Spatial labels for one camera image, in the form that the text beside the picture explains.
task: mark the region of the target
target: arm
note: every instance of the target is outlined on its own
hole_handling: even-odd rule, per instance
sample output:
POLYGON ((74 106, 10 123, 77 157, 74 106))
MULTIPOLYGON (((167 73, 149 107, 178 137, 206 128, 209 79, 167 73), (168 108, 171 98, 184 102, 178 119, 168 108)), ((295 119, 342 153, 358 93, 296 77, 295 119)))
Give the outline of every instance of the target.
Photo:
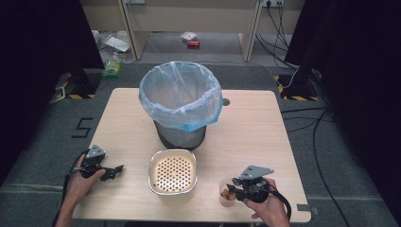
MULTIPOLYGON (((80 166, 85 156, 81 155, 77 161, 77 166, 80 166)), ((89 189, 97 182, 97 180, 103 176, 106 172, 104 169, 100 169, 92 177, 86 179, 80 175, 79 171, 76 171, 68 184, 68 189, 65 194, 64 201, 61 205, 59 218, 57 219, 57 227, 69 227, 72 226, 72 218, 74 209, 82 198, 88 193, 89 189)))

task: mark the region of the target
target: red object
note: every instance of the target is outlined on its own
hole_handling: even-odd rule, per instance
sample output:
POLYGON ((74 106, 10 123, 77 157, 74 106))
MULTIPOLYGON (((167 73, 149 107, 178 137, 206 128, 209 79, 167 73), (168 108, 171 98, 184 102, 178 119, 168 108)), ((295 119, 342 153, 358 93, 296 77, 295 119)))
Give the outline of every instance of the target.
POLYGON ((186 42, 187 47, 196 47, 199 48, 201 43, 199 41, 188 41, 186 42))

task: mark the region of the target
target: power strip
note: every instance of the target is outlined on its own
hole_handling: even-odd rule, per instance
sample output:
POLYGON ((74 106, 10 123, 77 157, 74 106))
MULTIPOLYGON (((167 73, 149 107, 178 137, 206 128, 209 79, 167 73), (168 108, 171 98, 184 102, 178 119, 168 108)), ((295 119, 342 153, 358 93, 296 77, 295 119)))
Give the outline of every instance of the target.
POLYGON ((271 8, 278 8, 284 5, 284 0, 262 0, 262 7, 266 8, 268 6, 268 1, 270 1, 271 8))

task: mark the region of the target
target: black curtain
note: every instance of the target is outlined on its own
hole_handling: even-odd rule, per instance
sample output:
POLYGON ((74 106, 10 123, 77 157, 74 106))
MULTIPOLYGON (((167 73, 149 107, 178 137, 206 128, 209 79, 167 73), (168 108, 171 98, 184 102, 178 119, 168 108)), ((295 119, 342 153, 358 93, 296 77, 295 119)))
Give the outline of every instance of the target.
POLYGON ((344 135, 401 224, 401 2, 379 7, 374 1, 339 0, 325 27, 329 35, 321 48, 310 49, 328 5, 305 1, 286 60, 305 63, 307 51, 315 51, 313 67, 322 73, 344 135))
POLYGON ((103 62, 79 0, 1 0, 0 31, 1 185, 28 146, 59 77, 103 68, 103 62))

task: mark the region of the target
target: green object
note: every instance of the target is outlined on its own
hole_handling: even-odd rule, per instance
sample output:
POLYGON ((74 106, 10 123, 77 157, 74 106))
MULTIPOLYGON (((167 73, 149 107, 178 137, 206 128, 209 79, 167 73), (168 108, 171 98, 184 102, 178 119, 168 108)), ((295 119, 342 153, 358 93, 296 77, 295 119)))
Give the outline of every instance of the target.
POLYGON ((121 68, 120 62, 111 60, 107 62, 101 76, 103 78, 116 78, 120 74, 120 68, 121 68))

